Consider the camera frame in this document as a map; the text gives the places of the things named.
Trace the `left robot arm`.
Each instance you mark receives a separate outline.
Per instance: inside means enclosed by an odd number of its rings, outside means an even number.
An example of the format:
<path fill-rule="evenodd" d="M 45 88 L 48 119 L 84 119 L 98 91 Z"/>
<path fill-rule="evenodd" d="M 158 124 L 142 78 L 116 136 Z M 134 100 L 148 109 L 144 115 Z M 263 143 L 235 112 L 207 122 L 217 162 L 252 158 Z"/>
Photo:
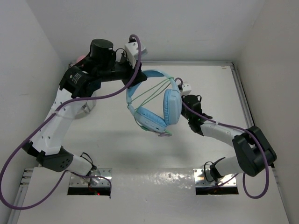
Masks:
<path fill-rule="evenodd" d="M 146 48 L 137 36 L 129 37 L 119 61 L 113 47 L 108 40 L 92 40 L 88 54 L 79 58 L 63 75 L 44 123 L 22 146 L 42 167 L 56 172 L 67 170 L 82 176 L 95 169 L 93 164 L 62 146 L 71 123 L 88 100 L 98 99 L 93 94 L 102 83 L 121 80 L 124 84 L 117 92 L 100 97 L 106 99 L 146 80 L 141 71 L 141 57 Z"/>

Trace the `blue headphones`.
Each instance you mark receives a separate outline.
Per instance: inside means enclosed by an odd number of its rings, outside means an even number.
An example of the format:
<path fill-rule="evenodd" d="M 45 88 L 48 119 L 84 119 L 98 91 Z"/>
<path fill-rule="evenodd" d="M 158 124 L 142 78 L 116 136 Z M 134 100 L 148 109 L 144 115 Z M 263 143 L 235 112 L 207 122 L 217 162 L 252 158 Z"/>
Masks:
<path fill-rule="evenodd" d="M 162 81 L 152 85 L 143 93 L 135 94 L 137 84 L 126 91 L 127 108 L 136 124 L 143 130 L 160 137 L 172 136 L 168 127 L 178 123 L 182 98 L 175 78 L 163 71 L 145 70 L 147 78 L 161 78 Z"/>

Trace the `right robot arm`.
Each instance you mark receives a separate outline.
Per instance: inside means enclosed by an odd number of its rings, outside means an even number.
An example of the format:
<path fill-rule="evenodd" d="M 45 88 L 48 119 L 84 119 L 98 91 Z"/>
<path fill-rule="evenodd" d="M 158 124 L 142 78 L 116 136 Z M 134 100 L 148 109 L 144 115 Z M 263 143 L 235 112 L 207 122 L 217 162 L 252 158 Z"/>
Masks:
<path fill-rule="evenodd" d="M 220 158 L 210 165 L 209 171 L 205 173 L 209 182 L 216 182 L 234 173 L 254 177 L 266 168 L 264 158 L 267 165 L 276 161 L 277 155 L 259 127 L 240 130 L 213 122 L 211 116 L 202 112 L 200 95 L 183 95 L 182 104 L 181 115 L 188 120 L 193 132 L 219 140 L 234 149 L 235 156 Z"/>

